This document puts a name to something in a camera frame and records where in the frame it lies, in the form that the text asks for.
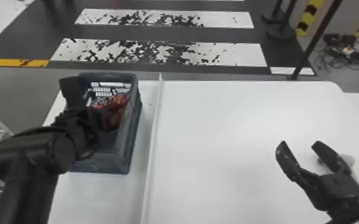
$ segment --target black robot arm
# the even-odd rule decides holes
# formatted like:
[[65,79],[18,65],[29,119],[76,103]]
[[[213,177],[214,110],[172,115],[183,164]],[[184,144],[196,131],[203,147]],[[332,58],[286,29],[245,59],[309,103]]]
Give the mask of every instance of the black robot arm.
[[97,147],[92,117],[85,107],[65,111],[49,127],[0,142],[0,224],[47,223],[58,176]]

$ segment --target white table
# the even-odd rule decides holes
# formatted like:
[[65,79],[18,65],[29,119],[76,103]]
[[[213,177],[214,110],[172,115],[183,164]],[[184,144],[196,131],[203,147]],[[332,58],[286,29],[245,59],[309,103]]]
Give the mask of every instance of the white table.
[[164,82],[148,167],[157,82],[140,89],[130,174],[63,175],[49,223],[324,223],[277,164],[282,140],[302,166],[323,172],[310,149],[321,140],[353,156],[359,178],[359,117],[335,84]]

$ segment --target black pole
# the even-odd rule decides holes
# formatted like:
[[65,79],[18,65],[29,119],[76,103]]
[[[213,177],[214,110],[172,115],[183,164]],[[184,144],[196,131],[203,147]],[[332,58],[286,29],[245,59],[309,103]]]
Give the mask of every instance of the black pole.
[[274,6],[273,13],[271,13],[271,18],[277,18],[278,12],[280,11],[281,5],[284,0],[277,0],[276,5]]
[[309,58],[309,56],[312,54],[314,48],[316,47],[316,44],[320,40],[321,36],[323,35],[324,31],[326,31],[327,26],[329,25],[331,19],[334,17],[335,12],[337,12],[339,6],[341,5],[343,0],[334,0],[333,4],[330,6],[330,9],[328,10],[326,16],[323,18],[323,21],[321,22],[320,26],[318,27],[316,33],[314,34],[312,41],[309,43],[304,56],[301,59],[301,62],[291,75],[289,77],[289,80],[296,80],[306,62],[306,60]]
[[285,27],[288,26],[289,19],[291,18],[295,5],[296,5],[296,0],[291,0],[291,2],[288,5],[287,11],[285,12],[284,20],[280,26],[280,32],[283,32]]
[[289,19],[295,8],[297,0],[291,0],[285,16],[279,24],[272,24],[266,27],[266,35],[275,41],[290,41],[295,36],[295,30],[289,26]]
[[267,24],[273,24],[273,23],[281,23],[282,16],[280,16],[278,13],[280,12],[280,8],[283,4],[284,0],[277,0],[273,10],[265,10],[262,13],[262,20]]

